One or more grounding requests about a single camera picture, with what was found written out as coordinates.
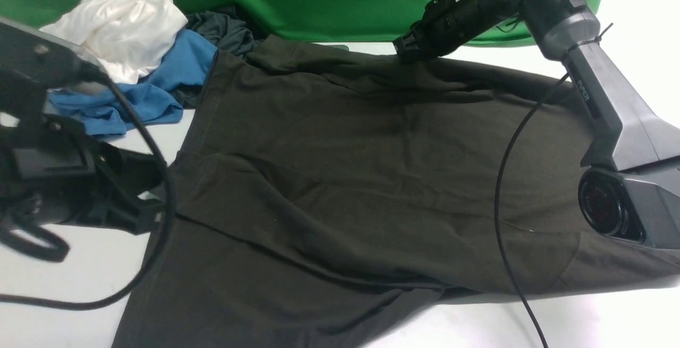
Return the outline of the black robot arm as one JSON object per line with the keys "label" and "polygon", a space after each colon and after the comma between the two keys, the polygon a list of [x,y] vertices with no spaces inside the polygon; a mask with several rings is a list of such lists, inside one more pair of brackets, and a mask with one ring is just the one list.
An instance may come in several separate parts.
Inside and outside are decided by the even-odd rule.
{"label": "black robot arm", "polygon": [[48,92],[82,82],[105,83],[82,48],[2,19],[2,243],[19,253],[61,262],[68,244],[47,224],[122,230],[160,227],[163,203],[141,199],[162,176],[150,155],[118,149],[87,135],[83,124],[45,111]]}

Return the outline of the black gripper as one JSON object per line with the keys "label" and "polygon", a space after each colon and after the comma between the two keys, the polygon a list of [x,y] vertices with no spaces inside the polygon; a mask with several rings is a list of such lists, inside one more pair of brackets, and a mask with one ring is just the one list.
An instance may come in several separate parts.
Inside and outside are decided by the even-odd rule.
{"label": "black gripper", "polygon": [[63,116],[45,115],[26,129],[2,126],[2,245],[61,262],[70,246],[48,224],[133,235],[160,226],[163,203],[141,198],[163,181],[153,155],[96,140]]}
{"label": "black gripper", "polygon": [[513,16],[522,0],[432,0],[408,32],[393,41],[398,58],[414,63],[449,55]]}

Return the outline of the gray robot arm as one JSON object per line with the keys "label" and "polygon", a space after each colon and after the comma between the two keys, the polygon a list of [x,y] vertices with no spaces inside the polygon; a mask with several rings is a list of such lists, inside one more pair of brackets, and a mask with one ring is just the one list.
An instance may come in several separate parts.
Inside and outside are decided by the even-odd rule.
{"label": "gray robot arm", "polygon": [[602,50],[600,22],[585,0],[433,0],[393,45],[402,62],[429,60],[512,17],[547,60],[565,67],[592,116],[595,137],[578,187],[586,222],[602,236],[678,250],[678,128],[649,108]]}

